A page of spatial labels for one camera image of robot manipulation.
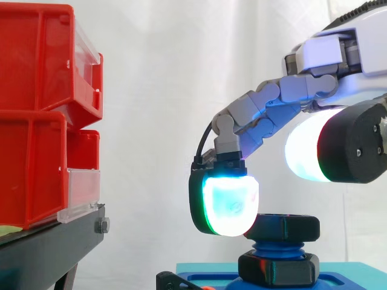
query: green light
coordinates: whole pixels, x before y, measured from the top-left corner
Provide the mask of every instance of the green light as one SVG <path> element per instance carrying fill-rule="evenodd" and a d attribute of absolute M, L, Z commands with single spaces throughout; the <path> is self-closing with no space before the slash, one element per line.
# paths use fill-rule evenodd
<path fill-rule="evenodd" d="M 320 169 L 317 142 L 325 123 L 341 110 L 334 109 L 315 113 L 298 125 L 289 135 L 285 145 L 286 162 L 299 177 L 312 181 L 330 181 Z"/>
<path fill-rule="evenodd" d="M 207 178 L 203 187 L 208 226 L 222 236 L 239 236 L 258 213 L 259 185 L 251 176 Z"/>

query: blue tray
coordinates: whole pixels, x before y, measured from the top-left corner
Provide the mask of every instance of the blue tray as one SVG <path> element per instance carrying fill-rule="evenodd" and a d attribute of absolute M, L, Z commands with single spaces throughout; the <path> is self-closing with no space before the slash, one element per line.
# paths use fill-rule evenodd
<path fill-rule="evenodd" d="M 238 277 L 236 263 L 181 263 L 179 276 L 198 286 L 222 290 Z M 321 263 L 321 282 L 312 290 L 383 290 L 387 289 L 387 274 L 362 263 Z M 261 290 L 242 281 L 234 281 L 228 289 Z"/>

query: silver bolt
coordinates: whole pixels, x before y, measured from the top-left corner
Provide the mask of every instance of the silver bolt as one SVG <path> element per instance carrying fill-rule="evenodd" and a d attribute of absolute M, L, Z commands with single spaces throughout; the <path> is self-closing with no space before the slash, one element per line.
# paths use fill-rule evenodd
<path fill-rule="evenodd" d="M 110 218 L 101 217 L 98 224 L 98 233 L 107 234 L 110 230 Z"/>

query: white wall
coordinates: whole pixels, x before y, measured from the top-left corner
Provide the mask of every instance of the white wall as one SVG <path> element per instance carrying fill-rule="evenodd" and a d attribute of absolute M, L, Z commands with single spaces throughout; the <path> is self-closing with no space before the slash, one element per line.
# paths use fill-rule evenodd
<path fill-rule="evenodd" d="M 104 119 L 93 128 L 101 134 L 101 202 L 111 218 L 105 241 L 80 263 L 74 289 L 153 289 L 156 273 L 178 262 L 236 262 L 251 241 L 201 234 L 190 219 L 189 167 L 206 124 L 280 77 L 285 53 L 361 1 L 66 2 L 105 57 Z M 307 250 L 322 261 L 387 270 L 386 176 L 349 186 L 292 174 L 284 144 L 306 117 L 248 160 L 261 186 L 260 212 L 317 216 L 321 238 Z"/>

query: red storage bin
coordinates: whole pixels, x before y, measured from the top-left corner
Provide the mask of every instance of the red storage bin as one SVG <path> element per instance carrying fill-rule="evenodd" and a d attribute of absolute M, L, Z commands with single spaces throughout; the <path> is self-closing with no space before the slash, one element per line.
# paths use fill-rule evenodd
<path fill-rule="evenodd" d="M 80 129 L 102 118 L 102 56 L 59 4 L 0 3 L 0 109 L 59 111 Z"/>
<path fill-rule="evenodd" d="M 69 201 L 72 207 L 96 203 L 98 132 L 68 130 L 60 112 L 0 111 L 0 136 L 0 225 L 26 229 L 56 218 Z"/>

